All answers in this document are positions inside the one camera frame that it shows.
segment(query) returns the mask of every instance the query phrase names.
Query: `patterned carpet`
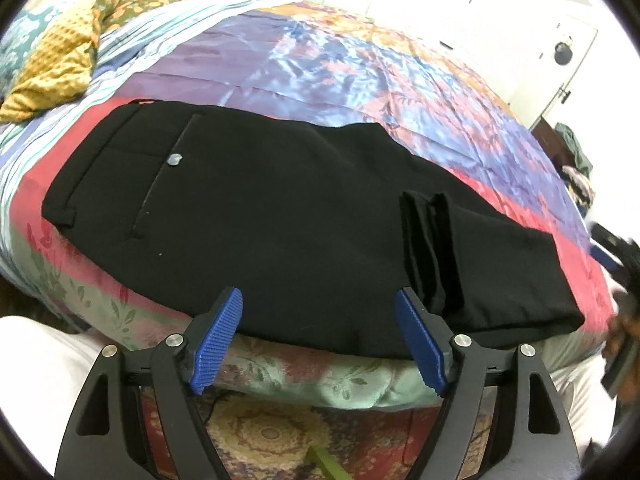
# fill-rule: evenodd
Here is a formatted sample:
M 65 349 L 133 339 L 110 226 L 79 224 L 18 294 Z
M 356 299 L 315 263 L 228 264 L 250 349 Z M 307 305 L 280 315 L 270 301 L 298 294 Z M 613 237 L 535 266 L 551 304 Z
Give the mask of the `patterned carpet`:
M 478 471 L 493 402 L 488 392 L 460 479 Z M 214 388 L 198 408 L 233 480 L 324 480 L 305 463 L 311 444 L 328 449 L 354 480 L 403 480 L 438 415 L 437 408 L 385 413 L 277 404 Z M 143 409 L 158 471 L 177 479 L 149 389 Z

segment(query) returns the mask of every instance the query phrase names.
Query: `black pants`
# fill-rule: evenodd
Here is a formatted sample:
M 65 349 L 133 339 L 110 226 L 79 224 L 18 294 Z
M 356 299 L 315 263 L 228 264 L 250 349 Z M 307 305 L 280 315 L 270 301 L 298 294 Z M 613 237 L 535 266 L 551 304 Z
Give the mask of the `black pants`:
M 133 102 L 76 149 L 42 214 L 114 278 L 175 310 L 194 316 L 223 287 L 237 286 L 242 333 L 408 358 L 393 310 L 395 292 L 412 284 L 405 190 L 445 192 L 460 207 L 505 220 L 379 124 L 327 128 L 231 108 Z M 547 256 L 532 265 L 551 264 L 564 280 L 555 251 Z M 548 335 L 557 333 L 548 321 Z M 503 341 L 517 342 L 506 330 Z

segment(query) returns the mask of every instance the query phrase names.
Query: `pillow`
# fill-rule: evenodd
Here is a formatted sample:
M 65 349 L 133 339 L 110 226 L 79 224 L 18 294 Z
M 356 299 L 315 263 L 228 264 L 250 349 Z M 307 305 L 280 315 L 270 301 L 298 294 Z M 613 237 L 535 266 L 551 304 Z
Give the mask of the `pillow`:
M 7 95 L 49 25 L 70 5 L 21 10 L 0 41 L 0 97 Z

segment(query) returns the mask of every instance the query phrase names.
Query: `metal screw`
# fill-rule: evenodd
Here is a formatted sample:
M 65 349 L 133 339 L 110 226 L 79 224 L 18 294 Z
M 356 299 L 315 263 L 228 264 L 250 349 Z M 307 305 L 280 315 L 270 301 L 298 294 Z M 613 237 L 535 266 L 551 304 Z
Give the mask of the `metal screw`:
M 183 341 L 184 341 L 184 338 L 182 337 L 181 334 L 171 334 L 166 339 L 166 344 L 167 346 L 180 346 Z
M 522 345 L 520 351 L 527 357 L 533 357 L 536 354 L 536 349 L 531 345 Z
M 166 163 L 169 166 L 177 166 L 178 164 L 180 164 L 181 160 L 182 160 L 182 155 L 180 153 L 172 153 L 171 155 L 169 155 L 169 158 L 166 160 Z
M 456 345 L 458 346 L 471 346 L 471 338 L 466 334 L 458 334 L 457 336 L 455 336 L 455 338 L 453 338 L 453 341 L 455 341 Z
M 118 347 L 116 345 L 107 345 L 102 349 L 102 355 L 105 357 L 112 357 L 116 355 L 118 352 Z

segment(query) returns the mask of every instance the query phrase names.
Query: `bed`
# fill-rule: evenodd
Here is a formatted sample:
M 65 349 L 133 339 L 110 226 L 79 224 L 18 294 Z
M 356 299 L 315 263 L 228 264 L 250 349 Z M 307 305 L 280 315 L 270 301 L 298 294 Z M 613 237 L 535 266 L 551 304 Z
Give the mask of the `bed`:
M 589 236 L 551 162 L 485 82 L 451 54 L 367 18 L 298 0 L 185 0 L 100 37 L 82 98 L 0 126 L 3 275 L 79 327 L 129 349 L 189 319 L 117 283 L 45 221 L 53 177 L 101 118 L 134 98 L 241 108 L 341 126 L 378 122 L 497 210 L 554 236 L 586 318 L 533 342 L 550 370 L 600 348 L 612 306 Z M 236 335 L 217 386 L 279 402 L 397 411 L 437 406 L 413 362 L 368 359 Z

